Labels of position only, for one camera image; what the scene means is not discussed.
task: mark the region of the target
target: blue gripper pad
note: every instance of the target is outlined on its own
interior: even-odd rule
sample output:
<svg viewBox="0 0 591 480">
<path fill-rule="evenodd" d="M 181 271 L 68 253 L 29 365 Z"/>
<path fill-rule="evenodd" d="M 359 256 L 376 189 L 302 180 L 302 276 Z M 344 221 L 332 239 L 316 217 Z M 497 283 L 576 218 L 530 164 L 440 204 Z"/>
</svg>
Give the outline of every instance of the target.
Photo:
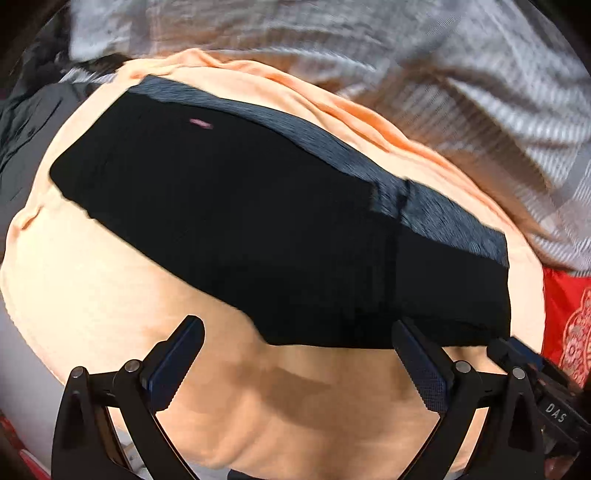
<svg viewBox="0 0 591 480">
<path fill-rule="evenodd" d="M 140 378 L 153 412 L 168 408 L 204 340 L 203 322 L 189 315 L 168 340 L 158 342 L 146 356 Z"/>
<path fill-rule="evenodd" d="M 515 337 L 510 337 L 507 342 L 511 345 L 518 353 L 523 355 L 527 362 L 535 365 L 535 367 L 541 371 L 544 368 L 544 359 L 541 355 L 535 353 L 530 347 L 522 343 Z"/>
<path fill-rule="evenodd" d="M 437 369 L 427 351 L 400 320 L 392 326 L 392 345 L 428 410 L 445 413 L 451 384 Z"/>
</svg>

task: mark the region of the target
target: red fabric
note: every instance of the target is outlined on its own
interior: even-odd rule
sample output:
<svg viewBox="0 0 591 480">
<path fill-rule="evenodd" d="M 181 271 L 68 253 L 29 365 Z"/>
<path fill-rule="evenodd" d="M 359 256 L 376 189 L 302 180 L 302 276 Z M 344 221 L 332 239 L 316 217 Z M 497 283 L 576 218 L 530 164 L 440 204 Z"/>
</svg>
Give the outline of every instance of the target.
<svg viewBox="0 0 591 480">
<path fill-rule="evenodd" d="M 49 472 L 43 468 L 39 460 L 33 457 L 31 452 L 28 450 L 21 450 L 18 454 L 37 480 L 51 480 Z"/>
<path fill-rule="evenodd" d="M 591 369 L 591 278 L 544 268 L 544 298 L 542 355 L 582 387 Z"/>
</svg>

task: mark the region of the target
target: pink tag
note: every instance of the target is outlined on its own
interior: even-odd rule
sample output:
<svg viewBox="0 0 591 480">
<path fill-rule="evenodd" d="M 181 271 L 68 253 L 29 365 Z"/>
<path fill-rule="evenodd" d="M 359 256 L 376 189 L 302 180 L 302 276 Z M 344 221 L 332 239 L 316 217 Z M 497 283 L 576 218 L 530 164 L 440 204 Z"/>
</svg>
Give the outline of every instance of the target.
<svg viewBox="0 0 591 480">
<path fill-rule="evenodd" d="M 189 121 L 194 125 L 199 125 L 201 128 L 207 128 L 208 130 L 213 128 L 212 124 L 208 124 L 207 122 L 204 122 L 198 118 L 190 118 Z"/>
</svg>

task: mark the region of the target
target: striped cloth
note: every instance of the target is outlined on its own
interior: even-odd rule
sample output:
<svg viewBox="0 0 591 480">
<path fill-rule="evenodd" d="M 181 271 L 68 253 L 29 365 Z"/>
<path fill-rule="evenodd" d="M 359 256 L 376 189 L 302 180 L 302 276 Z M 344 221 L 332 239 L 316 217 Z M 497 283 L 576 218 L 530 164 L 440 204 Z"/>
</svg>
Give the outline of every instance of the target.
<svg viewBox="0 0 591 480">
<path fill-rule="evenodd" d="M 253 59 L 361 103 L 591 274 L 591 77 L 527 0 L 72 0 L 70 53 Z"/>
</svg>

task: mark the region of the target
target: peach t-shirt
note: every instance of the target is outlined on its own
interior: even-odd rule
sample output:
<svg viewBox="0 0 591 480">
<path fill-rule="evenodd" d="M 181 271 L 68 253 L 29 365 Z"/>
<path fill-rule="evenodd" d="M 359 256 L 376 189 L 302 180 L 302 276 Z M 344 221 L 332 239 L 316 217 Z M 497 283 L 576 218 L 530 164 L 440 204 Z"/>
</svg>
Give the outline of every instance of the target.
<svg viewBox="0 0 591 480">
<path fill-rule="evenodd" d="M 461 171 L 362 106 L 263 64 L 220 63 L 192 49 L 130 61 L 101 86 L 53 139 L 25 208 L 11 223 L 0 270 L 7 310 L 61 382 L 76 365 L 96 373 L 143 358 L 194 314 L 205 323 L 205 345 L 171 407 L 158 414 L 188 461 L 268 479 L 392 479 L 438 418 L 425 409 L 394 351 L 267 345 L 242 312 L 179 280 L 61 196 L 48 177 L 52 162 L 148 74 L 304 118 L 502 231 L 511 331 L 541 348 L 541 265 L 507 215 Z M 484 348 L 447 350 L 496 371 Z M 483 415 L 478 412 L 453 469 L 465 466 Z M 117 411 L 113 416 L 122 426 Z"/>
</svg>

